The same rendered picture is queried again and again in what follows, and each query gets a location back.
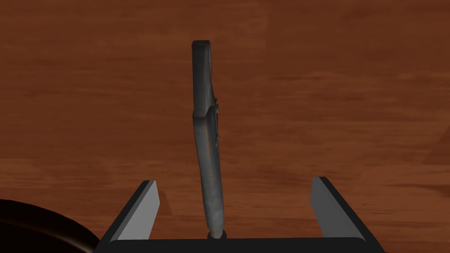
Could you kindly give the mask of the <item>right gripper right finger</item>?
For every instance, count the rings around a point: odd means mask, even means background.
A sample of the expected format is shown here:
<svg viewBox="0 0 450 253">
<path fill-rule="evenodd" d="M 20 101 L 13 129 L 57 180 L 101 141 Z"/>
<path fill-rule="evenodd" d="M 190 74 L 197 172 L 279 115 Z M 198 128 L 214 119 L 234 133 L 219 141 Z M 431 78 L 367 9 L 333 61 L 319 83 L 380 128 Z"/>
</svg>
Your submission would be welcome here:
<svg viewBox="0 0 450 253">
<path fill-rule="evenodd" d="M 365 238 L 365 225 L 325 177 L 314 177 L 310 203 L 324 237 Z"/>
</svg>

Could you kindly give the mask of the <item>brown wooden table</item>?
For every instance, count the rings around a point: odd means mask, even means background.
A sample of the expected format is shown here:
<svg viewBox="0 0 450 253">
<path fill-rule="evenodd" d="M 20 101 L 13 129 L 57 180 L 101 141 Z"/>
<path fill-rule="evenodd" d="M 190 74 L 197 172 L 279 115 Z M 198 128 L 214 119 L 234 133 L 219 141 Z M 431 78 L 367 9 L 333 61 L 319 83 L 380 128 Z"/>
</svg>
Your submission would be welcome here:
<svg viewBox="0 0 450 253">
<path fill-rule="evenodd" d="M 191 42 L 210 40 L 230 238 L 318 237 L 327 177 L 388 253 L 450 253 L 450 0 L 0 0 L 0 198 L 103 236 L 207 235 Z"/>
</svg>

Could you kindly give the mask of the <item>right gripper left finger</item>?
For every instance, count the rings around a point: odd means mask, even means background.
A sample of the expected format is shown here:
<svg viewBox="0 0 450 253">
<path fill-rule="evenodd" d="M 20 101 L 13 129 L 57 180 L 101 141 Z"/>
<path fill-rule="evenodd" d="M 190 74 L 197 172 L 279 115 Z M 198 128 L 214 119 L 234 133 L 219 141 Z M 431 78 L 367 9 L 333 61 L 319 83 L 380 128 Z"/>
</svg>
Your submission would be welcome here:
<svg viewBox="0 0 450 253">
<path fill-rule="evenodd" d="M 100 242 L 147 240 L 151 234 L 159 205 L 156 181 L 143 181 L 100 239 Z"/>
</svg>

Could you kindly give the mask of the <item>grey knife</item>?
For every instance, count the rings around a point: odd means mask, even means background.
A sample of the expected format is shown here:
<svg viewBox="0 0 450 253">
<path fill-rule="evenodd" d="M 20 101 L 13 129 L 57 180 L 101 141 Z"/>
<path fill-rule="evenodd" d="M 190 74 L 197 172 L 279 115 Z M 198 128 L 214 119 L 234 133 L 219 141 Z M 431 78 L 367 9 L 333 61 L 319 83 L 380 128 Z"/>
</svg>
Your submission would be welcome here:
<svg viewBox="0 0 450 253">
<path fill-rule="evenodd" d="M 220 169 L 218 101 L 212 85 L 211 43 L 192 42 L 193 130 L 208 239 L 226 239 Z"/>
</svg>

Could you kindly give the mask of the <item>dark round bowl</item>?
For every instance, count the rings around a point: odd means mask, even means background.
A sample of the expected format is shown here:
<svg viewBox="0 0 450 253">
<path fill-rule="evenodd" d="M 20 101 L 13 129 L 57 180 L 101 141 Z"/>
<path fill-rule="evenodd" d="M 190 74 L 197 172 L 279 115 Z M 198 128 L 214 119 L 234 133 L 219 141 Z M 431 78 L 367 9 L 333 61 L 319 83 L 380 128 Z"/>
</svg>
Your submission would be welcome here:
<svg viewBox="0 0 450 253">
<path fill-rule="evenodd" d="M 99 238 L 57 212 L 0 199 L 0 253 L 93 253 Z"/>
</svg>

